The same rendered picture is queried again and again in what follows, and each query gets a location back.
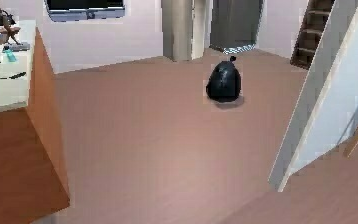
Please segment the black garbage bag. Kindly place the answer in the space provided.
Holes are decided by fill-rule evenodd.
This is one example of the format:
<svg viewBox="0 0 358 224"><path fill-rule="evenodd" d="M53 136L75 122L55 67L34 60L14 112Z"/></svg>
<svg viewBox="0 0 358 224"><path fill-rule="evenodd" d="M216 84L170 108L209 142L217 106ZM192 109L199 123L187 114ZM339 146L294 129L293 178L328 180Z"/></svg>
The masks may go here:
<svg viewBox="0 0 358 224"><path fill-rule="evenodd" d="M241 92L241 75L235 67L236 56L221 61L213 69L206 85L206 94L218 103L236 101Z"/></svg>

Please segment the dark grey room door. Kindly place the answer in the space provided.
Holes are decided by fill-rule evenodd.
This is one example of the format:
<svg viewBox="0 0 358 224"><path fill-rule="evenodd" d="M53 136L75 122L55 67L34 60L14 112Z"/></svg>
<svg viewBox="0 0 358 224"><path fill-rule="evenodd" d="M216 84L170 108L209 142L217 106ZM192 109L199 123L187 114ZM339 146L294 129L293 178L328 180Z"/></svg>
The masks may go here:
<svg viewBox="0 0 358 224"><path fill-rule="evenodd" d="M237 54L255 47L263 0L213 0L210 47Z"/></svg>

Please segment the grey framed window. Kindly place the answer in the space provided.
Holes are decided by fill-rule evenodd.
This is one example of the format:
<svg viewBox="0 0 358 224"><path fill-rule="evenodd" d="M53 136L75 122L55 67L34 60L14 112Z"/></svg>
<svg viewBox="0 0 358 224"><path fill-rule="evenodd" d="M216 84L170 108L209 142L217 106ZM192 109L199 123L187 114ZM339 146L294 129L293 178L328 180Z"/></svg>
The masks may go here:
<svg viewBox="0 0 358 224"><path fill-rule="evenodd" d="M50 19L69 22L121 18L125 15L124 0L44 0Z"/></svg>

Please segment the brown wooden cabinet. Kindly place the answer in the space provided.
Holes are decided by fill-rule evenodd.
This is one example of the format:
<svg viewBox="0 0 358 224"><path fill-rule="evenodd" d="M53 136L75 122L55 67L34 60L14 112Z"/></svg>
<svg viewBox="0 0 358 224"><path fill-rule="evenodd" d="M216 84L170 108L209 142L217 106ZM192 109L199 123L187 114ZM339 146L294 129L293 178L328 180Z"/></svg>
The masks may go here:
<svg viewBox="0 0 358 224"><path fill-rule="evenodd" d="M31 224L70 206L53 68L36 22L17 27L31 48L9 62L0 45L0 224Z"/></svg>

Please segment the dark brown wooden shelf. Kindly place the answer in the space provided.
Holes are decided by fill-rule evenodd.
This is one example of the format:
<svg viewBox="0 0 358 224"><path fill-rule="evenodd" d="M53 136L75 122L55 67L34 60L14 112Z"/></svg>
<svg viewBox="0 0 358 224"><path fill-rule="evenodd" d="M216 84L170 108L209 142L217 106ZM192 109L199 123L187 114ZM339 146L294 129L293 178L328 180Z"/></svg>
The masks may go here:
<svg viewBox="0 0 358 224"><path fill-rule="evenodd" d="M309 0L290 64L308 70L335 0Z"/></svg>

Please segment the teal remote control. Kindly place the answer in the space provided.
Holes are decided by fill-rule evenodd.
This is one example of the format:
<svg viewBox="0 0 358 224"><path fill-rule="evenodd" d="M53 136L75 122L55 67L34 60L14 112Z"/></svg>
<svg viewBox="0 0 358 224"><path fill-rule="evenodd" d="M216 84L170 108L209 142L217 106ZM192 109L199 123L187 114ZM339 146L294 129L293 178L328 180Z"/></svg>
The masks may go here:
<svg viewBox="0 0 358 224"><path fill-rule="evenodd" d="M16 59L15 55L13 54L12 50L10 50L10 49L4 50L4 53L6 54L9 62L16 62L17 61L17 59Z"/></svg>

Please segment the dark statuette on base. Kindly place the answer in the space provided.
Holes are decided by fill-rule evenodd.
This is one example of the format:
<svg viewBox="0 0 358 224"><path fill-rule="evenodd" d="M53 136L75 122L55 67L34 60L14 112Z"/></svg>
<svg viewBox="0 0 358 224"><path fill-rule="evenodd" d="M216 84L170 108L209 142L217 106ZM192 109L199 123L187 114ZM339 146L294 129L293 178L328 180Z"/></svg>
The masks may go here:
<svg viewBox="0 0 358 224"><path fill-rule="evenodd" d="M13 15L6 10L0 8L0 44L3 50L11 50L13 52L28 51L31 45L28 43L20 43L16 39L16 35L20 32L20 27L15 27Z"/></svg>

